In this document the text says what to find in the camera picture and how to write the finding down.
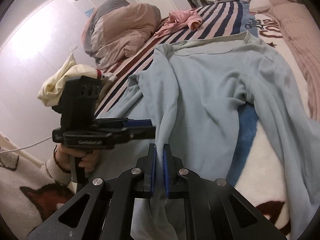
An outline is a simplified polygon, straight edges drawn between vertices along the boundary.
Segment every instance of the cream garment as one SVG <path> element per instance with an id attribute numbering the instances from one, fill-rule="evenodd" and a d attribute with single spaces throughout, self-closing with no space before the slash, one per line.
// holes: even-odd
<path id="1" fill-rule="evenodd" d="M 112 73 L 102 74 L 99 69 L 95 69 L 89 65 L 77 64 L 73 53 L 71 53 L 57 73 L 43 83 L 37 98 L 40 99 L 45 106 L 56 106 L 59 103 L 66 81 L 69 78 L 78 76 L 107 79 L 107 81 L 104 82 L 104 87 L 110 86 L 116 80 L 116 76 Z"/>

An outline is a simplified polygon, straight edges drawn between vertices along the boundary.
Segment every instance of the white knit sleeve cuff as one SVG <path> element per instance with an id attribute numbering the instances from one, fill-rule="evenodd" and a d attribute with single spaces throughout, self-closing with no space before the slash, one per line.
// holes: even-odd
<path id="1" fill-rule="evenodd" d="M 53 157 L 47 160 L 47 162 L 41 167 L 41 169 L 45 169 L 51 178 L 63 185 L 69 185 L 69 183 L 71 182 L 71 173 L 63 172 L 55 163 Z"/>

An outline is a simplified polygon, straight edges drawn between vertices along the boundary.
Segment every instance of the sweater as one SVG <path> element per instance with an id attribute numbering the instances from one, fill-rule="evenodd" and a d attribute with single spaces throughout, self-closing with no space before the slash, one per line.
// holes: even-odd
<path id="1" fill-rule="evenodd" d="M 1 153 L 0 214 L 19 239 L 50 217 L 74 195 L 67 187 L 71 174 L 49 159 L 40 169 L 14 152 Z"/>
<path id="2" fill-rule="evenodd" d="M 226 178 L 236 148 L 238 107 L 254 105 L 284 166 L 296 240 L 320 204 L 320 123 L 303 108 L 284 58 L 249 32 L 161 44 L 151 66 L 128 80 L 119 102 L 100 117 L 151 119 L 156 127 L 156 186 L 150 200 L 136 199 L 135 240 L 184 239 L 183 201 L 165 197 L 163 146 L 202 178 Z M 92 178 L 111 179 L 148 152 L 150 140 L 117 145 L 102 155 Z"/>

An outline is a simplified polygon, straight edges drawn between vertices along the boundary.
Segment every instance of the black star print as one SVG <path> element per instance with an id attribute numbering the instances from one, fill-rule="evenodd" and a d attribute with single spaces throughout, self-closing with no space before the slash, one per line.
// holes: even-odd
<path id="1" fill-rule="evenodd" d="M 275 48 L 276 47 L 276 44 L 273 44 L 273 42 L 270 42 L 270 43 L 267 43 L 269 46 Z"/>

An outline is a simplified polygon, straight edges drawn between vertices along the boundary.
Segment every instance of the folded comforter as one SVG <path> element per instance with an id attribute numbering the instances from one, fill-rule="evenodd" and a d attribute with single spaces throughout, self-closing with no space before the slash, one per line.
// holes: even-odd
<path id="1" fill-rule="evenodd" d="M 135 55 L 160 22 L 160 11 L 153 5 L 109 0 L 87 23 L 82 35 L 84 50 L 96 59 L 100 69 L 106 69 L 123 57 Z"/>

